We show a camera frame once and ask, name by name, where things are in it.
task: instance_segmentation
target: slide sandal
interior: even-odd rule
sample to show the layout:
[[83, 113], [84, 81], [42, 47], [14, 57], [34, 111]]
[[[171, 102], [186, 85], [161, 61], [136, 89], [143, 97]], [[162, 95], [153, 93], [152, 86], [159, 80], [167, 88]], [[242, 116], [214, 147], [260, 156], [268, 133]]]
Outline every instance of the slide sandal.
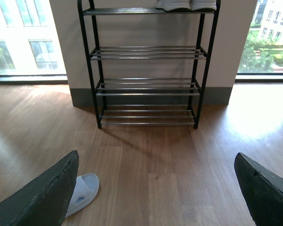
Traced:
[[65, 218], [83, 209], [95, 198], [100, 181], [94, 173], [87, 173], [76, 178], [74, 193], [71, 197]]

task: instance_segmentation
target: sneaker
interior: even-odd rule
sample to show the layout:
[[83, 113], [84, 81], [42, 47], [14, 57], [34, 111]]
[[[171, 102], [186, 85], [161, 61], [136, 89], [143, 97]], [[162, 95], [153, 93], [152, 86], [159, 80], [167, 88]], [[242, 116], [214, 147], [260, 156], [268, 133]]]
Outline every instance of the sneaker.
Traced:
[[216, 10], [216, 0], [190, 0], [191, 10], [209, 8]]
[[189, 12], [190, 0], [157, 0], [155, 8], [166, 12]]

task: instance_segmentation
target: building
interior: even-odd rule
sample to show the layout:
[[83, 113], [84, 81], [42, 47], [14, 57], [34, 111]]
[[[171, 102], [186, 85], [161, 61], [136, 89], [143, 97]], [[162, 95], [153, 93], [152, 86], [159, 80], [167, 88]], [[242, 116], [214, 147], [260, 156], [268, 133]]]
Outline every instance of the building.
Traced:
[[0, 0], [0, 74], [65, 74], [49, 1]]
[[258, 0], [252, 24], [261, 24], [267, 1], [268, 0]]
[[283, 0], [267, 2], [258, 36], [283, 44]]

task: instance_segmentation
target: hardwood floorboard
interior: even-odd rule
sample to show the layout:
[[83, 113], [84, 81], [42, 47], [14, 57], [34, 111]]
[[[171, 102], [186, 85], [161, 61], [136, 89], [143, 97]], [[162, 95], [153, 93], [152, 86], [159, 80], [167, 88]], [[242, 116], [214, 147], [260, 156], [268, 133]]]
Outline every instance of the hardwood floorboard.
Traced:
[[63, 226], [255, 226], [233, 163], [243, 152], [283, 177], [283, 84], [235, 84], [198, 129], [98, 129], [67, 85], [0, 85], [0, 201], [72, 150], [100, 190]]

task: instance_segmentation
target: shoe rack shelf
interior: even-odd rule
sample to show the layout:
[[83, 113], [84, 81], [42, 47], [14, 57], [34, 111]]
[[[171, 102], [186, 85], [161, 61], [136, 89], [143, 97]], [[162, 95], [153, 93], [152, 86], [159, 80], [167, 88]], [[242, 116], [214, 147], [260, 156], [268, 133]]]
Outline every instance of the shoe rack shelf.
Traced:
[[[190, 12], [165, 12], [156, 8], [95, 8], [89, 0], [90, 8], [83, 10], [82, 0], [78, 0], [78, 12], [82, 29], [85, 56], [92, 89], [98, 128], [105, 124], [125, 125], [191, 125], [198, 127], [200, 112], [208, 77], [209, 63], [213, 49], [216, 25], [220, 9], [220, 0], [216, 1], [217, 10], [202, 9]], [[140, 14], [198, 14], [200, 16], [198, 36], [195, 46], [130, 46], [104, 47], [100, 45], [96, 18], [104, 15], [140, 15]], [[214, 14], [208, 49], [201, 47], [201, 37], [206, 14]], [[95, 47], [89, 49], [84, 18], [92, 17], [92, 28]], [[155, 60], [155, 59], [190, 59], [193, 62], [189, 78], [109, 78], [103, 73], [103, 60]], [[205, 60], [202, 83], [196, 79], [199, 60]], [[94, 81], [92, 61], [98, 62], [100, 79]], [[192, 106], [193, 97], [197, 96], [198, 104]], [[186, 104], [130, 104], [108, 105], [109, 98], [180, 97]]]

